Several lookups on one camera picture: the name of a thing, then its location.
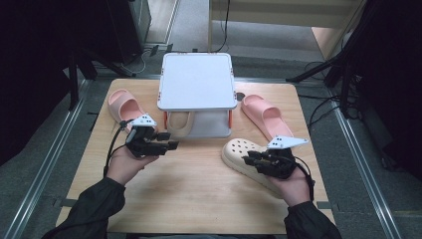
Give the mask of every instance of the gray floor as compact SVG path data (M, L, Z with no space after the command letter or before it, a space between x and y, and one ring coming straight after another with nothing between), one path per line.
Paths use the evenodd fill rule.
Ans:
M169 41L174 44L173 50L191 51L191 49L197 48L201 51L206 49L207 29L204 26L201 28L199 24L199 22L204 24L206 21L203 19L193 20L198 16L198 12L206 12L206 3L205 0L180 1ZM214 26L218 29L219 24L216 22ZM285 78L302 73L309 62L321 61L321 55L317 53L317 45L309 28L284 28L283 31L286 32L283 35L289 36L289 39L284 42L282 35L260 39L253 34L254 31L251 30L251 27L252 25L248 26L252 32L249 34L254 37L242 38L242 41L248 39L251 41L243 42L239 47L237 41L241 38L240 33L233 37L231 34L235 32L235 29L239 30L242 27L228 28L229 53L232 55L237 81L284 83ZM259 31L264 31L263 29L266 28L266 26L257 27L260 29ZM269 30L271 27L270 32L275 31L274 26L267 27ZM219 46L218 36L215 36L214 39L217 48ZM276 40L277 44L271 43L271 40ZM252 55L253 57L250 55L255 51L251 50L252 48L258 49L256 54ZM272 55L270 54L272 51L260 51L260 48L277 48L278 50L275 51L275 55ZM137 73L136 77L158 79L162 56L162 52L153 57L144 55L145 70ZM138 71L143 68L143 64L139 60L127 67ZM22 235L21 238L40 238L43 233L55 225L60 212L58 202L68 193L79 160L90 137L90 128L96 119L96 116L91 113L99 112L110 82L118 78L116 74L107 69L98 67L98 70L100 75L95 81L84 83L81 81L83 98L80 111L75 115L72 130L69 131L67 140L64 141L63 148L57 155L57 161L42 188L42 193L39 198L34 198L33 201L36 202L34 208L29 208L27 213L29 215L25 217L28 221L23 221L21 223L23 226L17 229L18 234ZM296 86L300 95L328 97L332 94L320 80L309 79ZM321 100L305 97L300 97L300 100L304 116L308 120ZM2 188L0 192L0 225L2 225L0 235L5 235L9 226L12 225L15 215L22 206L22 201L28 195L28 190L31 189L34 178L37 178L39 168L42 167L45 160L50 160L49 149L51 145L55 144L55 138L61 125L64 121L69 121L67 117L71 117L74 113L68 112L69 102L70 98L66 96L37 130L26 148L0 167L0 186ZM324 105L317 111L316 117L321 116L331 107L330 104ZM366 178L361 176L359 170L361 167L355 156L356 144L353 145L354 148L350 147L352 143L344 134L346 129L342 127L339 116L337 113L328 115L316 123L311 131L316 157L336 225L343 238L394 238L388 236L391 234L386 233L381 223L382 220L380 220L380 212L375 210L374 202L376 200L368 192L368 189L373 189L373 187L368 186ZM422 182L405 171L386 170L362 122L350 120L346 123L350 124L351 132L356 138L357 151L362 152L365 162L374 176L374 181L379 186L380 194L385 199L383 205L388 206L381 209L388 209L387 211L391 212L401 238L420 238L422 232L420 229ZM110 234L110 237L124 238L124 235Z

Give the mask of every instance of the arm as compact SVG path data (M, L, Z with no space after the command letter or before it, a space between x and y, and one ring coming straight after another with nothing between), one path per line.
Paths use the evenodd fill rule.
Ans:
M44 238L105 238L108 218L124 206L125 185L158 156L134 157L126 146L111 157L105 178L81 193L68 218Z
M281 191L289 205L289 215L285 218L289 239L340 239L338 229L311 202L310 189L305 175L298 168L285 180L268 179Z

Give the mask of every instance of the black sleeve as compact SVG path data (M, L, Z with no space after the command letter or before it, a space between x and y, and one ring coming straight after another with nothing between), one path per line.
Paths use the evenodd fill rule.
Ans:
M334 224L312 202L289 207L285 218L289 239L340 239Z
M45 238L105 238L108 218L124 206L124 186L110 178L81 193L68 218Z

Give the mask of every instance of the human hand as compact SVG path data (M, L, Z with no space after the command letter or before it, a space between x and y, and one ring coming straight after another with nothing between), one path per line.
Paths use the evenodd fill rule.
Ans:
M159 156L135 157L126 146L123 146L112 154L106 177L125 186L140 170L158 158Z
M283 199L290 207L311 201L310 188L305 179L305 174L298 167L287 179L272 176L267 176L267 179L280 189Z

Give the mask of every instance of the slipper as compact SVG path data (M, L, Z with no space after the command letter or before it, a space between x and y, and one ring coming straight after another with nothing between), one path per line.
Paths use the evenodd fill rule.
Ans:
M247 156L250 150L266 151L267 148L247 139L233 138L224 145L221 157L227 166L261 183L281 198L279 188L270 182L264 174L259 173L254 166L245 163L242 157Z
M195 112L171 112L167 118L167 131L171 137L185 137L192 130Z
M262 97L257 95L244 97L242 110L267 140L273 140L276 135L293 137L288 125L282 119L280 110Z
M135 120L145 114L134 96L125 89L119 89L109 96L108 111L117 122ZM130 132L130 129L131 124L128 123L124 130Z

